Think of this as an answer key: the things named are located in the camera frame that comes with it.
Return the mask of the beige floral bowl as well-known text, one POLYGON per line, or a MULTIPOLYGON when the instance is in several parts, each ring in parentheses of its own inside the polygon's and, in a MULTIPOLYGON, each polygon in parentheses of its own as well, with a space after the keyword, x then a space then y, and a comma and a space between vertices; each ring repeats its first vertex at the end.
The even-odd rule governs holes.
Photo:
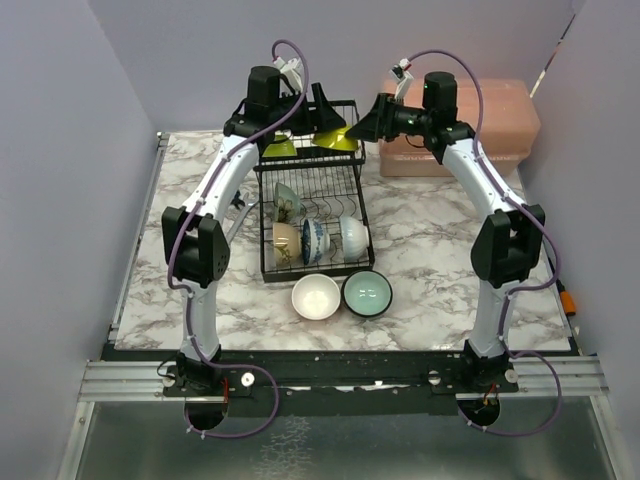
POLYGON ((273 253, 277 267, 288 267, 302 254, 299 230, 292 225, 275 222, 272 226, 273 253))

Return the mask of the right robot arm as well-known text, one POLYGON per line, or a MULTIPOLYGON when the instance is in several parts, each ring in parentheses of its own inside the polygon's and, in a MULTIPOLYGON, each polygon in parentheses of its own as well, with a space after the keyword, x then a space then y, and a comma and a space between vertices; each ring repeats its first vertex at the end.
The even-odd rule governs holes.
POLYGON ((391 93, 380 93, 347 135, 366 142, 400 135, 421 137, 424 147, 453 174, 475 207, 482 225, 470 257, 480 293, 454 386, 478 392, 498 382, 509 367, 512 302, 539 261, 545 213, 538 205, 527 205, 491 165, 479 142, 478 127, 458 117, 457 93, 453 74, 428 73, 420 107, 407 106, 391 93))

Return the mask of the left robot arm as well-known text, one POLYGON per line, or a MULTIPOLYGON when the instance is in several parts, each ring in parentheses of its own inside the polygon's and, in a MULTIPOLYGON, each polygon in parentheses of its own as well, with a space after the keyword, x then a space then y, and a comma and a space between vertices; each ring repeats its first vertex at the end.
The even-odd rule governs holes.
POLYGON ((230 261, 222 222, 236 192, 276 132, 309 135, 346 124, 321 85, 304 82, 301 70, 300 60, 281 58, 251 69, 246 97, 225 123, 209 170, 181 207, 168 207, 161 217, 168 283, 183 296, 177 374, 202 395, 214 392, 222 377, 216 293, 230 261))

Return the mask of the blue floral bowl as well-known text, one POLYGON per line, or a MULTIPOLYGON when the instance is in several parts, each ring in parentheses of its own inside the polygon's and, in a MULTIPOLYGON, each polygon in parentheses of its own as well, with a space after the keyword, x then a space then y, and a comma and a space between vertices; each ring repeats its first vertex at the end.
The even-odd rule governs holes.
POLYGON ((330 250, 330 235, 324 225, 316 220, 306 218, 302 227, 302 259, 308 266, 319 262, 330 250))

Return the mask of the orange bowl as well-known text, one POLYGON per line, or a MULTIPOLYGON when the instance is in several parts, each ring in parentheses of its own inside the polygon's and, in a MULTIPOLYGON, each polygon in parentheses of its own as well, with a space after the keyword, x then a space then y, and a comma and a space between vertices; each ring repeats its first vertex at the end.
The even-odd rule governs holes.
POLYGON ((294 285, 291 302, 301 317, 312 321, 326 320, 340 306, 340 288, 326 275, 309 274, 294 285))

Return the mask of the mint green floral bowl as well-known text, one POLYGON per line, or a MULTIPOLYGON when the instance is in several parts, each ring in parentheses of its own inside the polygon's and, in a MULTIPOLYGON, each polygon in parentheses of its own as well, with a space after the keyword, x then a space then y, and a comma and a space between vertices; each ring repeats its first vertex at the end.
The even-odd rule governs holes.
POLYGON ((273 189, 274 220, 280 223, 291 223, 303 211, 299 196, 287 185, 277 182, 273 189))

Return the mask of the yellow-green bowl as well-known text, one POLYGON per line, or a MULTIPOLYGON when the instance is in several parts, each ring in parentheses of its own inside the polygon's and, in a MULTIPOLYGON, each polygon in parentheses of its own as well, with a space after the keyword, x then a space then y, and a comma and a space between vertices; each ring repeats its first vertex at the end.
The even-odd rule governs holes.
POLYGON ((350 126, 347 125, 327 132, 318 132, 313 135, 312 144, 330 150, 355 152, 359 148, 359 143, 356 139, 346 136, 349 130, 350 126))

